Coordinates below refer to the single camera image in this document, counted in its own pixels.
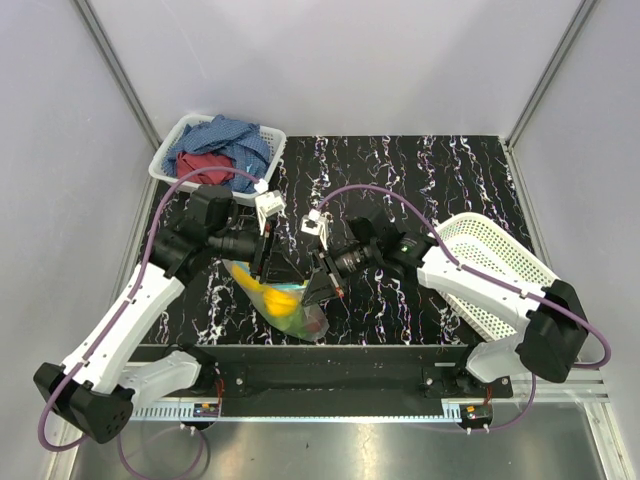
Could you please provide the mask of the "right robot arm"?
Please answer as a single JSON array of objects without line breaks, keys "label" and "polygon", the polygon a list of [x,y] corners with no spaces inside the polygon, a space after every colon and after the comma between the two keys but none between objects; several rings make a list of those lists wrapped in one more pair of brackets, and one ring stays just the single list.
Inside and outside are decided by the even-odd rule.
[{"label": "right robot arm", "polygon": [[350,276],[373,268],[401,282],[437,291],[483,342],[465,355],[454,384],[476,396],[500,377],[531,372],[563,383],[589,335],[572,285],[488,217],[457,214],[435,232],[402,232],[375,208],[347,222],[353,241],[332,249],[328,220],[316,210],[301,230],[320,245],[312,252],[305,306],[343,296]]}]

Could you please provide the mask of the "clear zip top bag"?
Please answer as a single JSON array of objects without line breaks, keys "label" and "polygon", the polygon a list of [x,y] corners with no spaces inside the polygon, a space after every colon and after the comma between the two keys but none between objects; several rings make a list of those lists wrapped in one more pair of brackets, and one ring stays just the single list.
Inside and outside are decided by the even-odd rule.
[{"label": "clear zip top bag", "polygon": [[318,304],[302,305],[306,284],[260,284],[243,262],[224,260],[223,265],[249,298],[253,307],[272,327],[306,342],[315,342],[329,329]]}]

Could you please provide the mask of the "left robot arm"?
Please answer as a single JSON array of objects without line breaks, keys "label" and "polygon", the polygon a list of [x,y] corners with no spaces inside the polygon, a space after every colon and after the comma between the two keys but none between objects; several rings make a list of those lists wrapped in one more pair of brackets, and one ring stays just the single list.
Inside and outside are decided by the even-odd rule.
[{"label": "left robot arm", "polygon": [[230,190],[202,185],[167,225],[156,221],[141,263],[120,297],[91,334],[59,364],[44,363],[34,383],[46,401],[38,426],[41,444],[50,413],[104,444],[123,430],[135,410],[176,391],[208,394],[220,384],[214,356],[190,345],[135,372],[125,366],[160,314],[215,259],[246,262],[260,281],[300,283],[275,246],[275,218],[285,208],[280,192],[258,184],[258,227],[236,226],[238,204]]}]

